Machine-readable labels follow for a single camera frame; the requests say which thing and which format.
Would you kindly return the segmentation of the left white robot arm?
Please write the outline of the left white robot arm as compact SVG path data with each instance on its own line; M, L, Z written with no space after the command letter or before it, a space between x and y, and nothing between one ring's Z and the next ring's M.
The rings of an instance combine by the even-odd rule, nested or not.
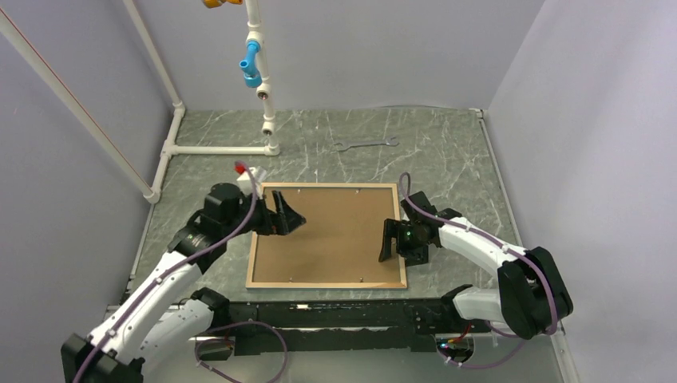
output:
M178 311L167 309L201 278L237 235L288 235L305 218L272 194L275 210L252 187L216 184L174 236L156 269L132 295L87 336L71 335L61 347L68 382L141 382L143 374L180 343L202 333L217 335L236 327L230 302L202 288Z

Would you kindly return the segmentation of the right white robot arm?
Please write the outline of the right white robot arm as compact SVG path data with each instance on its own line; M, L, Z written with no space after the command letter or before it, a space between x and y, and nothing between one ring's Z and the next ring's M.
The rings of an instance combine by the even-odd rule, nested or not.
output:
M465 284L444 294L440 320L450 331L471 321L499 322L529 340L556 328L573 312L573 302L552 254L527 249L483 231L452 208L438 210L422 191L401 201L405 219L385 219L379 262L393 255L407 266L429 260L429 248L453 251L489 272L497 287Z

